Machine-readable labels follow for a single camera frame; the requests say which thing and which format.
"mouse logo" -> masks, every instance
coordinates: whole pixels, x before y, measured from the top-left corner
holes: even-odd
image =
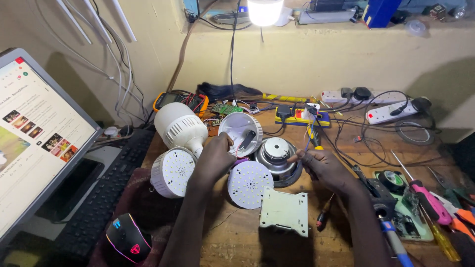
[[[134,254],[138,254],[140,252],[140,247],[139,247],[139,244],[135,244],[135,246],[133,246],[131,249],[130,249],[130,252],[134,253]]]

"pink screwdriver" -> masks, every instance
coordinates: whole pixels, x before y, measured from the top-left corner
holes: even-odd
[[[408,174],[409,178],[411,178],[411,182],[409,183],[409,185],[416,192],[417,198],[419,199],[419,203],[426,210],[429,217],[437,221],[439,224],[449,225],[452,221],[452,218],[450,217],[450,214],[448,213],[446,208],[444,208],[444,206],[442,206],[442,204],[432,194],[429,193],[429,191],[424,187],[424,185],[422,185],[421,181],[416,180],[412,177],[412,175],[408,172],[404,164],[402,164],[402,162],[396,156],[394,151],[391,150],[391,152],[396,158],[396,160],[398,160],[404,171]]]

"hand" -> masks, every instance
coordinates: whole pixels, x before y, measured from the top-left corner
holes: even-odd
[[[302,161],[305,171],[313,181],[319,180],[326,188],[340,197],[346,197],[361,191],[357,179],[328,150],[297,150],[288,162]]]
[[[225,175],[236,162],[236,157],[229,153],[233,141],[227,133],[214,137],[201,152],[195,170],[188,180],[188,190],[210,193],[214,184]]]

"yellow wall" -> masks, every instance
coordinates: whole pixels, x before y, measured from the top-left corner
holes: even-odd
[[[34,0],[0,2],[0,49],[25,48],[94,119],[123,125],[114,111],[118,86],[53,39],[27,2],[38,15]],[[85,10],[83,1],[73,2],[80,11]],[[127,36],[116,26],[119,20],[110,12],[110,1],[97,2],[101,15]],[[178,61],[185,37],[182,30],[186,29],[179,2],[121,0],[138,39],[127,41],[127,45],[136,83],[144,91],[148,106],[165,90]],[[55,1],[38,0],[38,5],[66,43],[118,77],[110,55],[91,29],[81,23],[93,45],[85,43]],[[445,131],[444,139],[457,140],[475,128],[475,116],[469,112],[475,104],[474,31],[469,22],[432,23],[430,35],[416,38],[408,36],[403,27],[368,30],[362,24],[297,27],[291,23],[284,28],[263,29],[265,42],[261,43],[259,28],[251,27],[236,32],[233,78],[235,83],[283,95],[319,95],[343,86],[425,95],[434,102],[439,125],[454,128]],[[196,27],[175,88],[194,90],[203,81],[228,84],[231,35],[231,31],[214,30],[205,24]],[[139,114],[135,101],[129,100],[127,108]]]

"keyboard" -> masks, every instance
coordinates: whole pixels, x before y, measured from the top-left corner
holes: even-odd
[[[134,130],[109,169],[98,178],[97,184],[56,238],[57,253],[80,260],[89,258],[130,176],[142,165],[154,135],[155,131]]]

